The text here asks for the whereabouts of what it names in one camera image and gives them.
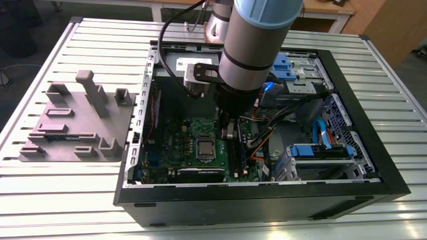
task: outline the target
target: black cable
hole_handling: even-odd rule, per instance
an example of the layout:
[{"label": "black cable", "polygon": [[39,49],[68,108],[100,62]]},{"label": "black cable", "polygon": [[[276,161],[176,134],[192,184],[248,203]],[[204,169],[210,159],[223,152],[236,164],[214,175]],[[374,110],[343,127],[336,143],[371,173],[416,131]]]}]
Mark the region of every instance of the black cable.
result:
[{"label": "black cable", "polygon": [[268,168],[268,175],[266,174],[267,181],[271,181],[272,180],[272,160],[270,158],[268,142],[270,142],[270,139],[267,139],[267,141],[264,142],[264,145],[262,146],[262,151],[263,151],[263,154],[264,154],[264,165]]},{"label": "black cable", "polygon": [[278,125],[276,120],[283,119],[286,116],[292,114],[296,111],[298,107],[300,107],[304,103],[310,102],[311,100],[326,98],[328,95],[330,95],[330,93],[326,92],[326,93],[320,93],[316,95],[306,96],[300,100],[298,100],[295,103],[292,103],[290,106],[287,106],[286,108],[279,110],[276,112],[276,114],[271,117],[270,121],[267,122],[266,129],[259,134],[259,136],[254,138],[254,140],[251,142],[256,143],[260,139],[263,139],[270,134],[270,132],[274,130],[274,128],[276,127],[276,125]]},{"label": "black cable", "polygon": [[192,97],[194,99],[198,99],[200,97],[200,93],[194,93],[182,83],[180,79],[176,77],[175,73],[172,72],[166,59],[164,59],[164,51],[163,51],[163,36],[166,34],[167,28],[171,24],[171,22],[175,20],[175,18],[179,18],[180,16],[183,16],[186,13],[188,13],[191,10],[194,10],[196,7],[199,7],[203,3],[206,2],[206,0],[200,0],[195,5],[192,5],[191,7],[188,7],[187,9],[184,9],[184,11],[182,11],[179,14],[171,16],[171,18],[166,21],[160,34],[159,34],[159,40],[158,40],[158,51],[159,51],[159,61],[160,64],[164,68],[164,70],[167,71],[168,75],[172,77],[172,79],[175,80],[176,84],[180,86],[180,88],[187,92],[187,94],[190,95],[190,97]]}]

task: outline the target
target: motherboard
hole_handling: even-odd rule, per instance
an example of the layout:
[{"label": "motherboard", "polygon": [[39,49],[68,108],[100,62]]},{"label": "motherboard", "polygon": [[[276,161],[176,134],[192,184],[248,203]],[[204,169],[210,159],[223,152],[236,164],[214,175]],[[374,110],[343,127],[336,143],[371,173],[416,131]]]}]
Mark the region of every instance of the motherboard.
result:
[{"label": "motherboard", "polygon": [[[231,156],[227,140],[216,137],[216,124],[215,119],[203,118],[166,120],[163,151],[146,151],[140,155],[140,161],[144,164],[144,182],[150,184],[191,183],[192,179],[198,180],[195,175],[203,170],[210,171],[203,172],[207,182],[218,182],[218,179],[222,179],[219,182],[227,183],[259,181],[260,168],[256,164],[244,167],[244,174],[238,174],[238,170],[234,171],[239,157]],[[246,141],[252,138],[250,121],[240,121],[240,130],[246,144]]]}]

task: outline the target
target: aluminum table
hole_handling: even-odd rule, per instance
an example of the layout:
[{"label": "aluminum table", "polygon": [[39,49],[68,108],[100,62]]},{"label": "aluminum table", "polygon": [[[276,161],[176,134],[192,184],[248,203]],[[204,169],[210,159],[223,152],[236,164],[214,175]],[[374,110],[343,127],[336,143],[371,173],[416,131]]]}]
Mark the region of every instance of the aluminum table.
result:
[{"label": "aluminum table", "polygon": [[[0,134],[0,238],[424,239],[427,238],[427,114],[368,40],[291,31],[284,47],[330,50],[378,131],[411,194],[332,220],[142,228],[114,206],[119,162],[20,162],[51,83],[84,91],[92,70],[106,92],[142,89],[150,41],[162,23],[73,19]],[[171,24],[166,41],[203,42],[203,27]]]}]

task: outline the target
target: orange wire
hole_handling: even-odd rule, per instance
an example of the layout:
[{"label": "orange wire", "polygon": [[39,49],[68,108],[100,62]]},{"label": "orange wire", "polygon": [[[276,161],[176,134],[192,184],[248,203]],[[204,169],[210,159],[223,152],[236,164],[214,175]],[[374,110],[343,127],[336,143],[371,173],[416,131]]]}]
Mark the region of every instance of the orange wire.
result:
[{"label": "orange wire", "polygon": [[339,142],[336,141],[336,139],[335,139],[335,137],[332,136],[332,133],[331,133],[331,130],[330,129],[327,129],[327,135],[328,135],[328,137],[331,138],[331,142],[334,142],[334,144],[339,144]]},{"label": "orange wire", "polygon": [[258,148],[255,149],[255,151],[252,152],[251,155],[251,159],[254,158],[256,152],[259,151],[259,149],[262,148],[263,144],[266,143],[267,139],[270,138],[270,136],[272,135],[274,132],[270,133],[270,135],[266,137],[266,139],[262,141],[260,145],[258,146]]},{"label": "orange wire", "polygon": [[251,160],[264,161],[264,159],[262,159],[260,157],[252,157]]},{"label": "orange wire", "polygon": [[259,108],[255,107],[254,110],[252,110],[252,118],[254,118],[255,120],[263,119],[262,117],[258,117],[258,116],[255,115],[258,109],[259,109]]}]

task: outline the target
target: metal bracket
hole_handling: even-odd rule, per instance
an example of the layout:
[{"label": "metal bracket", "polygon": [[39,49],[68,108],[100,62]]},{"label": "metal bracket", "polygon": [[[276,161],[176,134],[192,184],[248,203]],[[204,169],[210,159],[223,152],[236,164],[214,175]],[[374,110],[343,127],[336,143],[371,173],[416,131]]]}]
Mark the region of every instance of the metal bracket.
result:
[{"label": "metal bracket", "polygon": [[219,66],[206,63],[196,63],[194,65],[194,78],[206,83],[224,84],[219,73]]}]

